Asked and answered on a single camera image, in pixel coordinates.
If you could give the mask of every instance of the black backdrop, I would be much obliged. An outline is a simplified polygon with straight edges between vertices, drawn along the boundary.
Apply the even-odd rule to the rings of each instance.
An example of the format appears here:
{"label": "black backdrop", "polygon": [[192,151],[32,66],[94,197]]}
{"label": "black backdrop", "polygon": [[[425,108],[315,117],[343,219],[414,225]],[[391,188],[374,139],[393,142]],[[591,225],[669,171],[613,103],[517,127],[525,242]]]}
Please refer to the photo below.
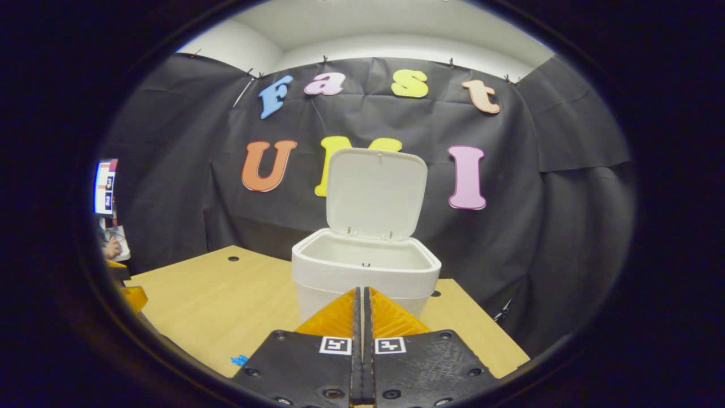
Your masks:
{"label": "black backdrop", "polygon": [[[393,95],[399,69],[426,73],[428,95]],[[323,72],[344,73],[343,92],[306,95]],[[288,74],[283,107],[261,120],[257,95]],[[461,86],[471,79],[495,89],[500,113],[473,106]],[[289,259],[293,244],[326,227],[325,199],[313,192],[326,136],[346,136],[354,147],[391,137],[426,161],[413,236],[441,260],[441,276],[492,316],[510,301],[500,322],[531,356],[580,325],[616,278],[634,223],[630,157],[597,93],[559,58],[509,84],[392,58],[307,65],[258,81],[218,61],[172,56],[127,101],[101,151],[120,159],[115,193],[134,271],[227,245]],[[297,142],[283,181],[265,193],[245,188],[247,144],[283,139]],[[456,144],[486,153],[483,210],[448,205],[455,167],[447,149]],[[261,175],[274,152],[263,156]]]}

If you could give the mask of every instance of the bin lid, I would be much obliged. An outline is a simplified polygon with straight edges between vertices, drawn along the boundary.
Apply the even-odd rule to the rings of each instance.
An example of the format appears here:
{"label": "bin lid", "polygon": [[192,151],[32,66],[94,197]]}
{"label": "bin lid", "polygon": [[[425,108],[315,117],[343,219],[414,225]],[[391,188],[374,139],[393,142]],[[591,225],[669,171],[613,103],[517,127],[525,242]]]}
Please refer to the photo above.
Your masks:
{"label": "bin lid", "polygon": [[327,223],[339,234],[403,240],[415,231],[428,166],[415,155],[340,149],[330,157]]}

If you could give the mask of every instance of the orange letter u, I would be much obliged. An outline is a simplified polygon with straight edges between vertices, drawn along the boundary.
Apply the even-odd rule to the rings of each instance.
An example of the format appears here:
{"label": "orange letter u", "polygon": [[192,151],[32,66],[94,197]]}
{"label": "orange letter u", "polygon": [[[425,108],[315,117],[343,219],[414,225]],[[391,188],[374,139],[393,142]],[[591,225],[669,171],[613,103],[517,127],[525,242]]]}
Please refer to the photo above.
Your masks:
{"label": "orange letter u", "polygon": [[277,187],[282,181],[284,171],[287,167],[289,153],[297,147],[294,140],[280,140],[274,144],[277,149],[277,156],[274,159],[274,166],[269,176],[260,177],[258,171],[262,162],[262,155],[269,149],[268,142],[252,142],[246,146],[246,160],[241,170],[241,182],[251,191],[267,192]]}

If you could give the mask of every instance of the orange object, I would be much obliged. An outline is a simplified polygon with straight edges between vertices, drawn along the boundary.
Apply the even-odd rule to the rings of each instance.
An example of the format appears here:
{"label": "orange object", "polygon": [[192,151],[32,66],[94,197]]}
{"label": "orange object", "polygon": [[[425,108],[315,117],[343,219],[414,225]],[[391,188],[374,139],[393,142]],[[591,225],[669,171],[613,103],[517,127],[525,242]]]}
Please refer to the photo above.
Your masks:
{"label": "orange object", "polygon": [[370,310],[373,320],[373,338],[431,332],[413,314],[373,288],[370,288]]}
{"label": "orange object", "polygon": [[295,331],[306,335],[351,338],[354,320],[355,289],[352,289],[323,307]]}
{"label": "orange object", "polygon": [[268,149],[268,142],[252,142],[246,146],[246,160],[241,170],[241,182],[252,191],[270,191],[282,182],[287,167],[289,153],[297,146],[294,140],[280,140],[274,144],[277,155],[274,159],[272,172],[269,176],[260,177],[258,171],[262,162],[262,155]]}

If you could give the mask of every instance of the blue tape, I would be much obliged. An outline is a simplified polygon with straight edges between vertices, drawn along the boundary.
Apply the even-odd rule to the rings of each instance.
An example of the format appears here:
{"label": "blue tape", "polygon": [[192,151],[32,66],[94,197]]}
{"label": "blue tape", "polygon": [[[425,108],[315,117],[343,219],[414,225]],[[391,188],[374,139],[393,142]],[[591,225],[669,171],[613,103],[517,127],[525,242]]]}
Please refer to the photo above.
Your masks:
{"label": "blue tape", "polygon": [[245,356],[243,354],[239,354],[239,357],[232,357],[231,358],[232,364],[236,364],[236,365],[238,365],[240,367],[241,366],[244,366],[244,363],[246,363],[247,360],[249,360],[249,359],[247,358],[247,356]]}

